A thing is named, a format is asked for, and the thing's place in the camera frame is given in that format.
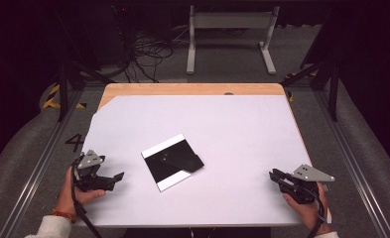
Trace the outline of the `white table mat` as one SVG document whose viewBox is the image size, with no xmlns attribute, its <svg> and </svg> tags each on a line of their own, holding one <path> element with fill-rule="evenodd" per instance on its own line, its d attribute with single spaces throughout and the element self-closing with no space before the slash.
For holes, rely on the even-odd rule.
<svg viewBox="0 0 390 238">
<path fill-rule="evenodd" d="M 183 135 L 203 169 L 159 190 L 143 151 Z M 273 169 L 309 162 L 283 95 L 117 96 L 92 117 L 83 147 L 106 160 L 99 172 L 124 178 L 89 204 L 102 227 L 286 226 L 299 223 Z"/>
</svg>

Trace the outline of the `yellow black floor tape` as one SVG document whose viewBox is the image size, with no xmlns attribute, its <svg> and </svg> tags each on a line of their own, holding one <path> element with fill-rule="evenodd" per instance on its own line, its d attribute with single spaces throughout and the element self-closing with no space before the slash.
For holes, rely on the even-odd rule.
<svg viewBox="0 0 390 238">
<path fill-rule="evenodd" d="M 59 102 L 55 102 L 55 97 L 59 92 L 60 92 L 60 85 L 58 83 L 56 83 L 52 87 L 46 101 L 43 104 L 43 107 L 44 108 L 60 108 L 61 104 Z"/>
<path fill-rule="evenodd" d="M 304 76 L 304 78 L 314 78 L 316 76 L 316 74 L 317 74 L 316 72 L 311 72 L 311 73 L 306 74 Z M 292 73 L 288 73 L 288 74 L 285 75 L 284 80 L 288 80 L 288 79 L 294 77 L 295 75 L 296 75 L 296 73 L 293 73 L 293 72 Z M 294 102 L 294 94 L 293 94 L 293 92 L 288 90 L 286 94 L 287 94 L 289 102 Z"/>
</svg>

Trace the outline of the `white metal stand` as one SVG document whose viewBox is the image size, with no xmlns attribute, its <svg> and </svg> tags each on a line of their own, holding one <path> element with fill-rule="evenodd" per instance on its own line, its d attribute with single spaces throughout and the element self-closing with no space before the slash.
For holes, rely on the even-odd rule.
<svg viewBox="0 0 390 238">
<path fill-rule="evenodd" d="M 273 36 L 280 7 L 265 12 L 197 12 L 195 6 L 190 8 L 189 50 L 187 74 L 195 73 L 195 30 L 196 29 L 264 29 L 265 38 L 258 43 L 265 66 L 270 75 L 276 74 L 269 45 Z"/>
</svg>

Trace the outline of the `aluminium floor rail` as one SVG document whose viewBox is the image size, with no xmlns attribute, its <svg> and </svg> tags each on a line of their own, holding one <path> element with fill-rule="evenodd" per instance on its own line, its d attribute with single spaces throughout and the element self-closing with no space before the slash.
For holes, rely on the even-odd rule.
<svg viewBox="0 0 390 238">
<path fill-rule="evenodd" d="M 16 232 L 22 218 L 24 217 L 40 183 L 47 170 L 49 163 L 52 160 L 55 147 L 65 130 L 65 126 L 71 117 L 76 104 L 81 98 L 82 91 L 72 91 L 69 100 L 65 103 L 65 115 L 61 121 L 57 121 L 52 134 L 44 147 L 39 159 L 34 166 L 32 172 L 23 186 L 23 189 L 16 200 L 10 215 L 8 216 L 3 228 L 0 231 L 0 238 L 12 238 Z"/>
<path fill-rule="evenodd" d="M 369 185 L 364 173 L 359 166 L 356 157 L 354 156 L 344 134 L 339 125 L 335 122 L 328 110 L 328 102 L 322 92 L 314 93 L 315 99 L 318 102 L 321 110 L 324 113 L 325 119 L 328 122 L 335 139 L 342 150 L 342 157 L 349 175 L 357 189 L 357 192 L 370 216 L 372 223 L 377 231 L 379 238 L 390 238 L 390 224 L 387 221 L 375 195 L 373 189 Z"/>
</svg>

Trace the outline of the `person's right hand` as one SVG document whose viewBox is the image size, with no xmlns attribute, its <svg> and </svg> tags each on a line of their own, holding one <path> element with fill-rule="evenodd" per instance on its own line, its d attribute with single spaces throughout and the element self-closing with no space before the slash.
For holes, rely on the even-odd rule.
<svg viewBox="0 0 390 238">
<path fill-rule="evenodd" d="M 325 210 L 327 215 L 328 203 L 325 196 L 325 190 L 323 185 L 318 182 L 320 201 L 322 202 L 322 208 Z M 293 208 L 299 215 L 303 224 L 309 229 L 313 230 L 317 221 L 319 220 L 319 208 L 321 207 L 318 203 L 310 204 L 298 204 L 289 194 L 284 193 L 283 198 L 286 200 L 288 205 Z M 316 238 L 323 238 L 324 234 L 331 232 L 331 228 L 328 224 L 324 223 L 320 229 L 316 232 Z"/>
</svg>

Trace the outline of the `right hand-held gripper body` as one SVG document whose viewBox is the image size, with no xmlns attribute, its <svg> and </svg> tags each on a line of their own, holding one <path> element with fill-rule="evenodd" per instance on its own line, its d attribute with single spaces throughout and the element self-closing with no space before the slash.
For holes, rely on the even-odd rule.
<svg viewBox="0 0 390 238">
<path fill-rule="evenodd" d="M 279 188 L 289 194 L 299 204 L 313 203 L 319 196 L 318 182 L 334 182 L 328 175 L 309 165 L 300 165 L 291 173 L 282 173 Z"/>
</svg>

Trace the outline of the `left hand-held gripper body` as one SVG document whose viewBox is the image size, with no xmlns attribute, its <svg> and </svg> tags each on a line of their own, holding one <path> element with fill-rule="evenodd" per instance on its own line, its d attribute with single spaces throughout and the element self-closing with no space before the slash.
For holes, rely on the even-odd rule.
<svg viewBox="0 0 390 238">
<path fill-rule="evenodd" d="M 100 166 L 99 156 L 95 152 L 89 150 L 87 153 L 81 153 L 72 163 L 72 178 L 76 186 L 82 191 L 98 189 L 112 191 L 115 182 L 113 178 L 97 174 Z"/>
</svg>

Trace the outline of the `black metal stand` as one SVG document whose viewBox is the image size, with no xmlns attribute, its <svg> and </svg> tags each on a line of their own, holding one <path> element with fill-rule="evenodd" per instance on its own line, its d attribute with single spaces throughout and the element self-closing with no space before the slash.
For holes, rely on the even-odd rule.
<svg viewBox="0 0 390 238">
<path fill-rule="evenodd" d="M 316 75 L 310 83 L 310 88 L 313 91 L 322 91 L 327 83 L 329 83 L 328 95 L 328 112 L 333 121 L 337 121 L 336 104 L 337 92 L 339 85 L 339 71 L 334 61 L 324 60 L 299 71 L 293 76 L 284 79 L 281 82 L 283 87 L 289 86 L 294 82 L 306 77 L 308 74 L 314 72 Z"/>
<path fill-rule="evenodd" d="M 90 79 L 104 84 L 112 83 L 112 80 L 90 67 L 94 53 L 78 16 L 69 8 L 54 8 L 53 15 L 57 29 L 53 31 L 51 40 L 59 70 L 59 122 L 63 122 L 70 109 L 67 88 L 71 86 L 72 91 L 83 91 L 85 87 L 85 77 L 80 74 L 82 71 Z"/>
</svg>

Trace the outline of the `black sheet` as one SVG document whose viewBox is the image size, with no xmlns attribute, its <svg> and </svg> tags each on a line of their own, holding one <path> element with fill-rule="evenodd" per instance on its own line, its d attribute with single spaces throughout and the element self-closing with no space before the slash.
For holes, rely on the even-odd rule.
<svg viewBox="0 0 390 238">
<path fill-rule="evenodd" d="M 204 167 L 203 161 L 187 140 L 182 140 L 161 151 L 160 162 L 188 173 L 194 173 Z"/>
</svg>

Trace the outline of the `person's left hand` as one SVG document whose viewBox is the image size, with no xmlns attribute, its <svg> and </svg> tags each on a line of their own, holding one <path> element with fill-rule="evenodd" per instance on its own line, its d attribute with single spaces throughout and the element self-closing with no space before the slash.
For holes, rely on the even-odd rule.
<svg viewBox="0 0 390 238">
<path fill-rule="evenodd" d="M 55 211 L 76 215 L 74 200 L 77 200 L 81 204 L 87 204 L 106 195 L 106 191 L 103 189 L 81 191 L 78 188 L 74 188 L 71 182 L 71 168 L 68 168 L 65 173 L 64 184 L 58 196 Z"/>
</svg>

